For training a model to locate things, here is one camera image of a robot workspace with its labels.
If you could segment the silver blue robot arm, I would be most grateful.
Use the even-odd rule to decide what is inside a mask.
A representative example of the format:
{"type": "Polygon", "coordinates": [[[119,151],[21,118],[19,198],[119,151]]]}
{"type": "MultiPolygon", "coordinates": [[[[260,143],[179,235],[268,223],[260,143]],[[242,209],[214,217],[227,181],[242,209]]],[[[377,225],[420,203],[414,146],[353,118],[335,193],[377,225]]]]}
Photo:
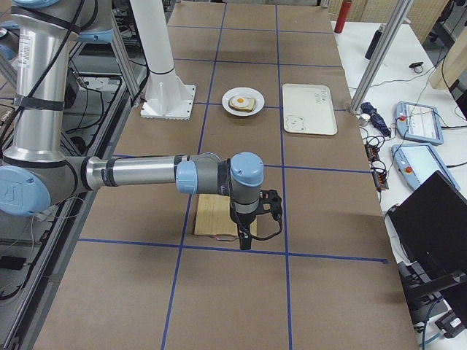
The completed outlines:
{"type": "Polygon", "coordinates": [[[84,191],[173,183],[181,193],[230,199],[240,247],[262,213],[263,161],[251,152],[227,160],[213,154],[155,157],[67,157],[60,148],[69,45],[108,42],[109,1],[14,1],[20,30],[12,145],[1,153],[1,210],[28,217],[84,191]]]}

